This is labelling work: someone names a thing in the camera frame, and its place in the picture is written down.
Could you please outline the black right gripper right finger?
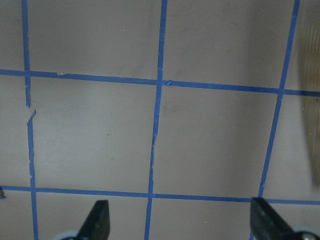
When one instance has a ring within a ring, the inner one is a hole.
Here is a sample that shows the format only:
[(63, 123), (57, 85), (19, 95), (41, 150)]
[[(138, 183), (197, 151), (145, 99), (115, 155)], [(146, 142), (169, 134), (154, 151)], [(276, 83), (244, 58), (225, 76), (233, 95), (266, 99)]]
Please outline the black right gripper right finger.
[(296, 232), (261, 197), (250, 200), (250, 229), (256, 240), (294, 240)]

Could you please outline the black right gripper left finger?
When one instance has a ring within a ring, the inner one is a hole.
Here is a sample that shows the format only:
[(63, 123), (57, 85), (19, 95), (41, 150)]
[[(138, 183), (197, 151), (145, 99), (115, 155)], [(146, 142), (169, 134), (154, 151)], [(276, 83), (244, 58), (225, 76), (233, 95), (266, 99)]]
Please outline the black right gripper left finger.
[(107, 240), (111, 231), (108, 200), (97, 200), (81, 226), (78, 240)]

